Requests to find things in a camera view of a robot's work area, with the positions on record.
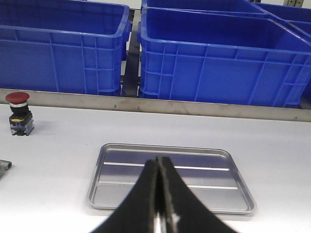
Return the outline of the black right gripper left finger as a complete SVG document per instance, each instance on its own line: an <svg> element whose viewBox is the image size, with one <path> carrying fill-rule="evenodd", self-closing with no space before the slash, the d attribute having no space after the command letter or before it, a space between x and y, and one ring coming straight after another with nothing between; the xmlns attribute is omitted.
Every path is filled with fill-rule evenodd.
<svg viewBox="0 0 311 233"><path fill-rule="evenodd" d="M153 233L158 163L148 160L126 198L94 233Z"/></svg>

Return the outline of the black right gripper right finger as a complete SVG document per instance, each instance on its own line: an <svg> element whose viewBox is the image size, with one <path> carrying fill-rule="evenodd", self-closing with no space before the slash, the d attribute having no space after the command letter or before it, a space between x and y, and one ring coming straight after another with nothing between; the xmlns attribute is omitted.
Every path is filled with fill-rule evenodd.
<svg viewBox="0 0 311 233"><path fill-rule="evenodd" d="M163 233L234 233L187 187L170 158L159 156L157 207Z"/></svg>

